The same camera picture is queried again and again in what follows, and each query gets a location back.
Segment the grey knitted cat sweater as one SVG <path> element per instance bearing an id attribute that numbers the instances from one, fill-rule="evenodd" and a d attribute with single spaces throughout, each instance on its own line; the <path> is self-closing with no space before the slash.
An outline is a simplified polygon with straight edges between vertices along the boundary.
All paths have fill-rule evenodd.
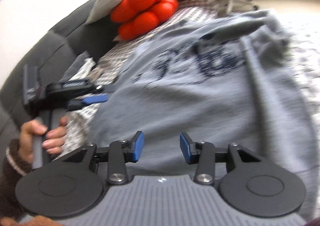
<path id="1" fill-rule="evenodd" d="M 193 175 L 180 151 L 181 132 L 217 147 L 241 144 L 303 180 L 300 214 L 312 219 L 318 140 L 286 62 L 289 41 L 266 10 L 164 28 L 123 64 L 88 140 L 106 147 L 144 132 L 142 157 L 129 167 L 137 175 Z"/>

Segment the right fuzzy sleeve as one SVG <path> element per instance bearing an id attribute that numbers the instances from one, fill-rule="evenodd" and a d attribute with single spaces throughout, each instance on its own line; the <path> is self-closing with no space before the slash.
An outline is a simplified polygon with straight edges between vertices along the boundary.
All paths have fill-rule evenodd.
<path id="1" fill-rule="evenodd" d="M 63 226 L 44 216 L 36 216 L 26 222 L 18 222 L 10 217 L 1 218 L 1 226 Z"/>

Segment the left brown fuzzy sleeve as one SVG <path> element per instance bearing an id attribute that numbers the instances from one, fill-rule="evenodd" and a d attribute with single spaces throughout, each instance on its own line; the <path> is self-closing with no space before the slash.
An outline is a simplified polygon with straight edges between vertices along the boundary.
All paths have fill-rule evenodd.
<path id="1" fill-rule="evenodd" d="M 1 218 L 19 218 L 21 207 L 15 195 L 18 181 L 32 171 L 31 164 L 24 161 L 18 154 L 19 140 L 10 141 L 5 151 L 1 174 Z"/>

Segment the dark grey sofa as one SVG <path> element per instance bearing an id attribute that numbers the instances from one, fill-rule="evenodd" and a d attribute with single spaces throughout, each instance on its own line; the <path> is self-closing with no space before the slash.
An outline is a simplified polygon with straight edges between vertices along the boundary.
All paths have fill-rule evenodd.
<path id="1" fill-rule="evenodd" d="M 106 16 L 85 21 L 96 0 L 90 0 L 55 24 L 18 62 L 1 88 L 1 141 L 16 137 L 29 119 L 22 106 L 22 73 L 25 64 L 39 68 L 43 84 L 57 82 L 84 51 L 99 60 L 113 46 L 117 25 Z"/>

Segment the red ball-shaped plush cushion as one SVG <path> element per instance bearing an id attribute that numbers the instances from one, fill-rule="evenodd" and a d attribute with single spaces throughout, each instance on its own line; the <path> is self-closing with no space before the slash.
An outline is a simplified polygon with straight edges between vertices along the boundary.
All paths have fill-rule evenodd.
<path id="1" fill-rule="evenodd" d="M 110 18 L 119 24 L 118 38 L 131 41 L 168 21 L 178 6 L 178 0 L 123 0 Z"/>

